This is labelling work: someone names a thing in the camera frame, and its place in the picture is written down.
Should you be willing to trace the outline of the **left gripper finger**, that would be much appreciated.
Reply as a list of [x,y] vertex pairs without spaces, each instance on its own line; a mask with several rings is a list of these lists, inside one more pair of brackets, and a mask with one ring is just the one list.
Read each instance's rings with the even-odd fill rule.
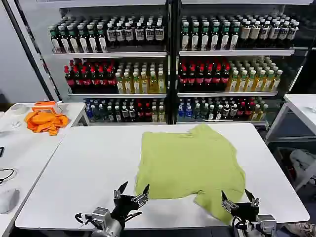
[[144,190],[141,194],[139,194],[131,199],[131,201],[135,207],[142,207],[148,202],[149,188],[150,188],[150,184],[148,184],[144,188]]
[[114,190],[114,199],[119,199],[120,196],[123,194],[128,182],[121,184],[117,190]]

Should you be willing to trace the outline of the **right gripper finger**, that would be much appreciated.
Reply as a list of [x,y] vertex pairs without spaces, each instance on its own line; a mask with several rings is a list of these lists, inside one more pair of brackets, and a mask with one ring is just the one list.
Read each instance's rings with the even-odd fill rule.
[[245,194],[249,200],[249,202],[246,203],[246,206],[249,206],[251,208],[258,208],[259,207],[259,199],[255,198],[253,193],[250,192],[249,190],[244,189],[244,191],[245,191]]
[[233,203],[232,201],[230,201],[226,194],[224,193],[224,191],[222,190],[221,191],[221,197],[222,197],[222,206],[225,208],[225,210],[228,212],[228,213],[231,213],[232,210],[235,209],[235,203]]

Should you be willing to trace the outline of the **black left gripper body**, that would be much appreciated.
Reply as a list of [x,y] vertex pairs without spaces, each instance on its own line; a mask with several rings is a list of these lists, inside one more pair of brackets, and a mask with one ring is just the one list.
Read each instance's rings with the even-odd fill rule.
[[137,197],[128,195],[114,197],[114,204],[115,207],[111,212],[111,218],[117,220],[121,224],[124,224],[135,216],[135,214],[130,214],[131,211],[138,210],[143,206],[141,201],[137,201]]

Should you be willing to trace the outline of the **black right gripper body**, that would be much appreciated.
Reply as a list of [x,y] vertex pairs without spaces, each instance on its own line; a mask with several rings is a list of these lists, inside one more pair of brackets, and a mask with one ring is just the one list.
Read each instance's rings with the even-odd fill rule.
[[236,207],[231,209],[231,215],[243,221],[254,222],[259,214],[259,206],[252,205],[250,202],[236,203]]

